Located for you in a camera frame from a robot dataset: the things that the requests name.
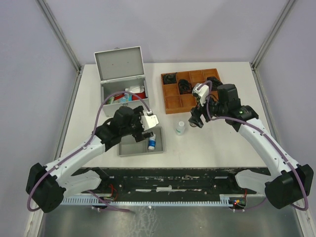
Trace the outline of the red first aid pouch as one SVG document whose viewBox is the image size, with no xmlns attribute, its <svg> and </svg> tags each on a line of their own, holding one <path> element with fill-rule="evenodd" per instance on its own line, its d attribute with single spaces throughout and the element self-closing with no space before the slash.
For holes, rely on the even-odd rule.
<svg viewBox="0 0 316 237">
<path fill-rule="evenodd" d="M 139 100 L 139 98 L 146 99 L 146 93 L 143 91 L 141 93 L 135 93 L 132 95 L 132 101 Z"/>
</svg>

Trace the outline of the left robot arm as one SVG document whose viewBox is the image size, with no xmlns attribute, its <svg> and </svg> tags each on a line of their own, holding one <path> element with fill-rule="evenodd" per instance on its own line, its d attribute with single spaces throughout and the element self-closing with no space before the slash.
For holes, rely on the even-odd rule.
<svg viewBox="0 0 316 237">
<path fill-rule="evenodd" d="M 92 190 L 105 192 L 109 180 L 102 170 L 92 168 L 79 175 L 75 172 L 120 143 L 125 136 L 131 135 L 136 142 L 151 137 L 152 128 L 158 124 L 158 117 L 142 106 L 120 107 L 112 118 L 95 125 L 91 136 L 73 151 L 46 165 L 36 163 L 31 167 L 26 186 L 27 209 L 35 211 L 31 208 L 34 201 L 37 209 L 49 213 L 71 196 Z"/>
</svg>

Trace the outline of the grey plastic insert tray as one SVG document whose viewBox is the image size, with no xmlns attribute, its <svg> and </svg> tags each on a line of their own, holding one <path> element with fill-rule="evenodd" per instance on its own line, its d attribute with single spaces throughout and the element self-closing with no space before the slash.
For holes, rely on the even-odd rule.
<svg viewBox="0 0 316 237">
<path fill-rule="evenodd" d="M 154 150 L 149 149 L 149 138 L 141 142 L 136 142 L 133 136 L 129 135 L 123 137 L 121 142 L 118 144 L 118 156 L 130 157 L 163 153 L 165 145 L 162 127 L 157 126 L 152 128 L 151 131 L 156 135 L 156 145 Z"/>
</svg>

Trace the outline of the white gauze packet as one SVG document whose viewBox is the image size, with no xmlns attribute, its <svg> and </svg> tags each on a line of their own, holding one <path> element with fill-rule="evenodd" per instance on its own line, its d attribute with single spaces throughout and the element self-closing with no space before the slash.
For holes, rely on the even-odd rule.
<svg viewBox="0 0 316 237">
<path fill-rule="evenodd" d="M 134 93 L 134 94 L 139 94 L 145 92 L 145 88 L 143 85 L 134 85 L 130 86 L 129 88 L 126 88 L 125 91 Z"/>
</svg>

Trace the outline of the grey metal box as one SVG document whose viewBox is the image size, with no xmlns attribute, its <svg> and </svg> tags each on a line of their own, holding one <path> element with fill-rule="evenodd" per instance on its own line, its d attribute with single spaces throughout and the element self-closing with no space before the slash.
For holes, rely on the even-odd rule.
<svg viewBox="0 0 316 237">
<path fill-rule="evenodd" d="M 100 78 L 101 101 L 119 91 L 143 88 L 144 102 L 150 105 L 141 47 L 129 47 L 94 53 Z"/>
</svg>

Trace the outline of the white blue bottle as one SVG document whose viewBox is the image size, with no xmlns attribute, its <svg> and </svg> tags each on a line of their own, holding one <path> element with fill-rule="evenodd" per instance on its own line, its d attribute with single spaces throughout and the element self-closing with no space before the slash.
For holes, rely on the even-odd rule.
<svg viewBox="0 0 316 237">
<path fill-rule="evenodd" d="M 149 151 L 154 151 L 155 147 L 156 147 L 156 135 L 154 134 L 148 140 L 148 150 Z"/>
</svg>

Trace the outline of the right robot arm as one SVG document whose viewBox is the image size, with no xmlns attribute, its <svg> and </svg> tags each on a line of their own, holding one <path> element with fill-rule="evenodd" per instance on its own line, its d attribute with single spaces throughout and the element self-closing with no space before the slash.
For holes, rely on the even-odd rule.
<svg viewBox="0 0 316 237">
<path fill-rule="evenodd" d="M 197 105 L 190 111 L 190 125 L 202 128 L 202 117 L 206 122 L 225 120 L 253 147 L 269 170 L 269 175 L 242 170 L 226 181 L 227 189 L 232 193 L 249 189 L 263 194 L 277 209 L 291 205 L 301 211 L 308 210 L 313 169 L 307 164 L 300 165 L 280 146 L 254 109 L 242 105 L 234 84 L 218 86 L 217 100 L 213 100 L 211 91 L 210 81 L 193 88 Z"/>
</svg>

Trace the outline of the small green packet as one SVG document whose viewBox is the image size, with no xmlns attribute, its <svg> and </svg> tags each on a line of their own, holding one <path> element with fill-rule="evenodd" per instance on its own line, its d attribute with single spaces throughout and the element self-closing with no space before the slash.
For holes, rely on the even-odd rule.
<svg viewBox="0 0 316 237">
<path fill-rule="evenodd" d="M 114 101 L 115 101 L 115 97 L 112 96 L 112 97 L 110 97 L 110 98 L 107 100 L 106 104 L 107 104 L 107 105 L 112 104 Z"/>
</svg>

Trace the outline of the blue cotton swab packet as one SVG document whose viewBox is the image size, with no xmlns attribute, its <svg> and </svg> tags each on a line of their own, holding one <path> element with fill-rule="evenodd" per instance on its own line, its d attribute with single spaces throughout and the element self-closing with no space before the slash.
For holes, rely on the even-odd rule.
<svg viewBox="0 0 316 237">
<path fill-rule="evenodd" d="M 125 94 L 122 96 L 115 97 L 114 103 L 127 103 L 129 101 L 132 101 L 132 95 Z"/>
</svg>

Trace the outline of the brown bottle orange cap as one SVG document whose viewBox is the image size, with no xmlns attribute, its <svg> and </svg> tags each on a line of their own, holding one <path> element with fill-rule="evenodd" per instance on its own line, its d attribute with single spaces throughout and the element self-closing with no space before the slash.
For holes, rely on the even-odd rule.
<svg viewBox="0 0 316 237">
<path fill-rule="evenodd" d="M 189 124 L 190 124 L 191 127 L 197 127 L 198 126 L 196 121 L 190 121 Z"/>
</svg>

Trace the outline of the small white bottle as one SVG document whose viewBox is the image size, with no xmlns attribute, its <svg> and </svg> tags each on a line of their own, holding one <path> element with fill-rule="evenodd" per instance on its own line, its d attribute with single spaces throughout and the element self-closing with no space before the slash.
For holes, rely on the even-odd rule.
<svg viewBox="0 0 316 237">
<path fill-rule="evenodd" d="M 184 134 L 184 132 L 185 132 L 185 123 L 183 122 L 183 121 L 179 121 L 178 123 L 177 123 L 177 125 L 176 125 L 176 133 L 177 133 L 177 135 L 183 135 Z"/>
</svg>

